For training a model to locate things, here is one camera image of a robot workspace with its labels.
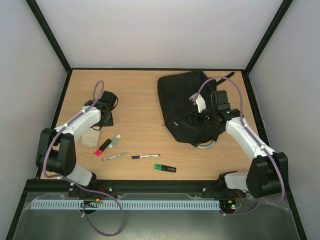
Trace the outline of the black student backpack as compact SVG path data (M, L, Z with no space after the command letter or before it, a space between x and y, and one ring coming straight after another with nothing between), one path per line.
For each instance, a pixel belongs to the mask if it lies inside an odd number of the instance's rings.
M185 117L197 109L189 98L199 93L207 108L212 106L211 92L218 91L217 86L225 80L211 80L203 71L189 71L163 76L158 79L157 93L164 124L179 143L191 144L197 149L210 149L224 131L215 123L191 125Z

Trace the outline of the green highlighter black body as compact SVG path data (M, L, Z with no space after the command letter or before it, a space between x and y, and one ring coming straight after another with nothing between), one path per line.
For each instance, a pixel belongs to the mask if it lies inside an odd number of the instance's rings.
M162 164L155 164L154 169L159 171L169 172L169 173L176 173L177 171L175 167L162 165Z

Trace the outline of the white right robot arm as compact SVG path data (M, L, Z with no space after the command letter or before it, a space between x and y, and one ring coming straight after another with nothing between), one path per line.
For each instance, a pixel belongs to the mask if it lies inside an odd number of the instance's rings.
M252 130L244 118L242 108L231 108L225 90L210 94L212 107L208 108L204 98L193 94L189 100L197 109L189 116L192 124L214 123L227 132L238 143L250 161L248 172L232 171L222 174L218 191L229 196L235 190L250 193L254 198L280 194L284 199L285 181L281 170L288 160L283 153L276 153Z

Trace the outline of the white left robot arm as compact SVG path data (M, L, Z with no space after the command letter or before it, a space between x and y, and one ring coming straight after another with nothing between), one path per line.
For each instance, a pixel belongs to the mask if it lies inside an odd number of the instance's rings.
M118 97L114 93L104 91L99 99L88 100L80 112L66 123L42 130L36 166L73 183L89 186L96 175L77 163L76 142L90 128L112 126L112 110L117 103Z

